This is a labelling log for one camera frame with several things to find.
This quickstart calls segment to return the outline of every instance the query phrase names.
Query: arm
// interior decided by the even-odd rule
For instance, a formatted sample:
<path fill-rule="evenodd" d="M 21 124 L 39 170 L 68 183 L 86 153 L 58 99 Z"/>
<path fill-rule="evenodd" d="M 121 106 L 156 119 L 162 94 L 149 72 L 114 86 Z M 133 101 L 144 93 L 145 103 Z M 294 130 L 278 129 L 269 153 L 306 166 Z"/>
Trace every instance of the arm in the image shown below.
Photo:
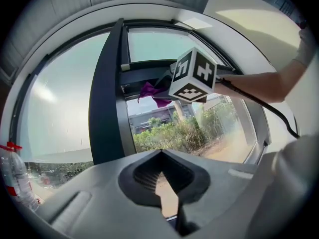
<path fill-rule="evenodd" d="M 301 30 L 299 36 L 300 44 L 297 57 L 281 71 L 253 75 L 225 75 L 224 78 L 237 88 L 267 103 L 282 102 L 305 72 L 316 50 L 316 41 L 309 28 Z M 215 85 L 215 92 L 244 98 L 219 83 Z"/>
<path fill-rule="evenodd" d="M 225 75 L 224 78 L 237 88 L 267 103 L 280 103 L 285 99 L 305 70 L 306 67 L 301 62 L 292 60 L 280 72 L 253 75 Z M 215 85 L 215 92 L 226 96 L 244 98 L 220 83 Z"/>

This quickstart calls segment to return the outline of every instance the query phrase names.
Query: tree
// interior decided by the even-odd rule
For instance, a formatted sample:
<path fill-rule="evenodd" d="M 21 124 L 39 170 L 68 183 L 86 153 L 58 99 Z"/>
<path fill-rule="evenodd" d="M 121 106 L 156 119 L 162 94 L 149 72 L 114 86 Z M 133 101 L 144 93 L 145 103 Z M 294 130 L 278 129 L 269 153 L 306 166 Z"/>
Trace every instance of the tree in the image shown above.
<path fill-rule="evenodd" d="M 174 112 L 173 112 L 173 120 L 174 120 L 175 122 L 179 122 L 179 118 L 178 118 L 177 111 L 174 111 Z"/>
<path fill-rule="evenodd" d="M 158 127 L 160 125 L 161 119 L 160 118 L 150 118 L 148 123 L 151 127 Z"/>

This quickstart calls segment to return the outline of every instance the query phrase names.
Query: white sleeve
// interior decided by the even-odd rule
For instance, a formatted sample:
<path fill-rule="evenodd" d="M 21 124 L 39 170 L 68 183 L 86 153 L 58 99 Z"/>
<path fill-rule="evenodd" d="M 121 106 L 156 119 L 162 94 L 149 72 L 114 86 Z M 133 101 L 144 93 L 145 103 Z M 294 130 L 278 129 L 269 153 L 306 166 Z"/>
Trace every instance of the white sleeve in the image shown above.
<path fill-rule="evenodd" d="M 300 30 L 299 36 L 300 44 L 295 59 L 307 67 L 314 57 L 317 45 L 316 40 L 308 27 Z"/>

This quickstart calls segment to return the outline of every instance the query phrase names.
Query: glass pane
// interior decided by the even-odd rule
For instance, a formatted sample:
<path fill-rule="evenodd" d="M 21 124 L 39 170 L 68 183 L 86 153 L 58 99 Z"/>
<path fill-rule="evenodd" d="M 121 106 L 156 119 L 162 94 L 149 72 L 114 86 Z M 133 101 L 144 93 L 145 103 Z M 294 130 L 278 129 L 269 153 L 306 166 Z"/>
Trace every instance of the glass pane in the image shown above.
<path fill-rule="evenodd" d="M 213 59 L 203 47 L 189 38 L 186 32 L 161 28 L 137 28 L 130 29 L 128 39 L 131 62 L 177 59 L 193 47 Z"/>
<path fill-rule="evenodd" d="M 35 78 L 19 117 L 17 144 L 35 194 L 51 191 L 93 165 L 88 131 L 92 79 L 108 33 L 87 39 Z"/>
<path fill-rule="evenodd" d="M 170 103 L 157 108 L 152 97 L 127 101 L 129 121 L 137 152 L 174 149 L 226 162 L 242 163 L 256 142 L 255 132 L 244 102 L 211 94 L 207 102 Z M 174 212 L 174 194 L 163 185 L 158 190 L 169 203 L 163 214 Z"/>

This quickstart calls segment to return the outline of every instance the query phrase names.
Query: white wall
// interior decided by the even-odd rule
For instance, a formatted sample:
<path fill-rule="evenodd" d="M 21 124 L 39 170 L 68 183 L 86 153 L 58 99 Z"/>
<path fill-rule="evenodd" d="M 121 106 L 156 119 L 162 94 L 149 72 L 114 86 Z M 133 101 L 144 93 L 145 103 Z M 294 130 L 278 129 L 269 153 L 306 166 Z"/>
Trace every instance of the white wall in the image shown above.
<path fill-rule="evenodd" d="M 209 0 L 204 14 L 240 32 L 280 70 L 296 56 L 300 28 L 262 0 Z"/>

